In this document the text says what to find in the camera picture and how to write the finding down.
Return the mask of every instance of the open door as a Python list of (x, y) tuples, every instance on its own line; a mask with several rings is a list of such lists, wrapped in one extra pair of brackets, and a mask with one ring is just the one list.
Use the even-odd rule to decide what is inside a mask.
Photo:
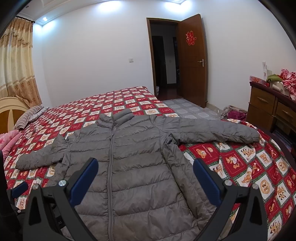
[(182, 96), (184, 99), (205, 108), (207, 60), (200, 14), (178, 23), (177, 38)]

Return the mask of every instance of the jacket zipper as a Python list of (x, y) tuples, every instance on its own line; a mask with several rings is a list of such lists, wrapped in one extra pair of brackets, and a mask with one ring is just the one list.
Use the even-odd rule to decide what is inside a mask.
[(109, 148), (109, 166), (108, 166), (108, 177), (107, 177), (107, 192), (108, 192), (108, 215), (109, 215), (109, 222), (108, 222), (108, 236), (109, 241), (113, 241), (113, 208), (112, 208), (112, 184), (111, 184), (111, 177), (112, 177), (112, 164), (113, 164), (113, 144), (116, 132), (116, 125), (114, 125), (115, 131), (111, 138), (111, 144)]

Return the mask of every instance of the metal screw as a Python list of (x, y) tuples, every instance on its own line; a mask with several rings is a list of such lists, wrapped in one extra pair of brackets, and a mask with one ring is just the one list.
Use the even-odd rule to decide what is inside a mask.
[(60, 187), (63, 187), (63, 186), (65, 186), (67, 184), (67, 181), (66, 180), (60, 180), (59, 181), (59, 186)]
[(39, 184), (35, 183), (33, 186), (32, 186), (32, 189), (34, 190), (37, 190), (39, 188)]
[(230, 180), (225, 180), (225, 181), (224, 181), (224, 184), (225, 184), (226, 186), (230, 187), (230, 186), (232, 185), (232, 181), (230, 181)]
[(258, 187), (258, 185), (256, 183), (253, 183), (252, 188), (257, 190), (259, 187)]

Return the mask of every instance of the jacket sleeve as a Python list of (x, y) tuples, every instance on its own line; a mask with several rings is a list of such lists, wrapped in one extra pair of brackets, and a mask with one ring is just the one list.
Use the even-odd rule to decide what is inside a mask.
[(259, 142), (259, 133), (248, 126), (222, 120), (151, 116), (151, 122), (179, 144), (196, 142)]
[(36, 152), (21, 155), (15, 168), (19, 170), (30, 170), (38, 167), (50, 166), (54, 163), (61, 162), (65, 150), (70, 147), (73, 140), (79, 133), (74, 133), (67, 140), (62, 135), (58, 135), (51, 145), (48, 145)]

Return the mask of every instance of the pillow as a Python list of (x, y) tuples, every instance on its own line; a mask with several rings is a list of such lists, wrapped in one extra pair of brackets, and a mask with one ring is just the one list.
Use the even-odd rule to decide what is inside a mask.
[(8, 142), (11, 141), (12, 138), (14, 138), (17, 134), (19, 133), (18, 130), (13, 130), (8, 133), (5, 133), (3, 136), (0, 138), (0, 150), (2, 150)]
[(3, 160), (5, 160), (7, 158), (7, 156), (9, 155), (11, 149), (14, 147), (14, 145), (17, 143), (17, 141), (20, 139), (20, 137), (22, 136), (22, 133), (19, 132), (14, 138), (12, 138), (10, 140), (10, 142), (7, 143), (7, 145), (2, 149), (2, 153), (3, 153)]
[(44, 112), (46, 112), (49, 109), (49, 107), (44, 107), (42, 110), (40, 110), (38, 113), (35, 115), (32, 115), (29, 119), (28, 124), (30, 124), (33, 121), (36, 121)]
[(34, 106), (32, 108), (30, 108), (29, 110), (27, 110), (18, 120), (17, 122), (15, 123), (15, 127), (14, 129), (15, 130), (20, 130), (20, 129), (24, 129), (28, 122), (29, 122), (29, 119), (32, 115), (38, 113), (40, 110), (43, 109), (43, 106), (41, 105), (37, 105), (37, 106)]

